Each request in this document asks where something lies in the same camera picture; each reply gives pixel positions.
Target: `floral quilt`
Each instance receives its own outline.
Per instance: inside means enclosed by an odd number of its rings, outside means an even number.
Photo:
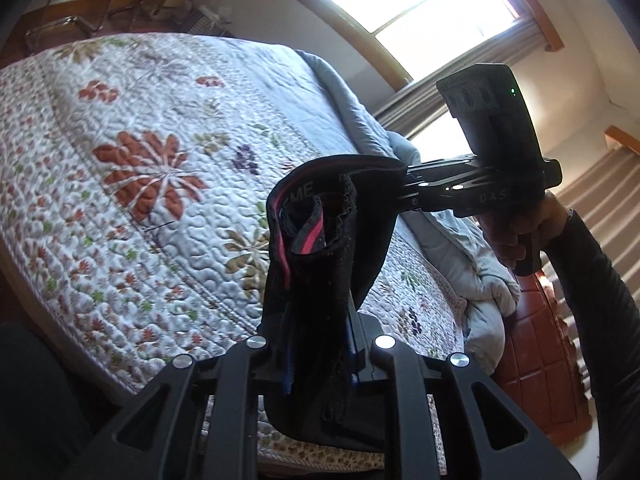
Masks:
[[[0,234],[50,316],[122,390],[173,356],[255,332],[268,270],[265,200],[320,155],[194,36],[110,36],[0,72]],[[399,235],[363,311],[422,354],[461,351],[464,304]],[[259,453],[316,470],[376,454],[295,442],[259,417]]]

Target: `black pants leg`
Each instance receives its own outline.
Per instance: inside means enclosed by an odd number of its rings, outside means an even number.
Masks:
[[[0,324],[0,478],[55,480],[92,436],[52,352],[21,325]]]

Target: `human hand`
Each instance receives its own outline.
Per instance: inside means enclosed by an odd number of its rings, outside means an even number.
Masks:
[[[564,229],[569,219],[569,210],[558,202],[553,193],[547,191],[537,205],[524,212],[510,216],[503,212],[489,212],[476,218],[484,239],[494,250],[498,261],[505,267],[514,269],[516,263],[527,255],[526,248],[518,243],[518,235],[538,229],[540,249],[544,250],[549,241]]]

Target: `silver screw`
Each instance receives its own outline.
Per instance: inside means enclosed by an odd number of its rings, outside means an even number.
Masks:
[[[267,344],[267,340],[261,335],[252,335],[245,342],[249,348],[262,348]]]
[[[375,340],[376,346],[389,350],[396,344],[396,340],[389,335],[379,335]]]
[[[451,354],[449,361],[451,361],[451,364],[454,366],[464,368],[469,364],[469,356],[461,352],[456,352],[455,354]]]
[[[176,368],[189,368],[193,364],[193,357],[189,354],[180,354],[171,362]]]

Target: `window frame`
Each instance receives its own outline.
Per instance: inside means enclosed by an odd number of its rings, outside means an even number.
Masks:
[[[340,34],[383,77],[394,91],[414,82],[410,74],[392,54],[347,12],[331,0],[297,0]],[[549,51],[564,45],[551,20],[537,0],[507,0],[520,17],[531,15],[548,41]]]

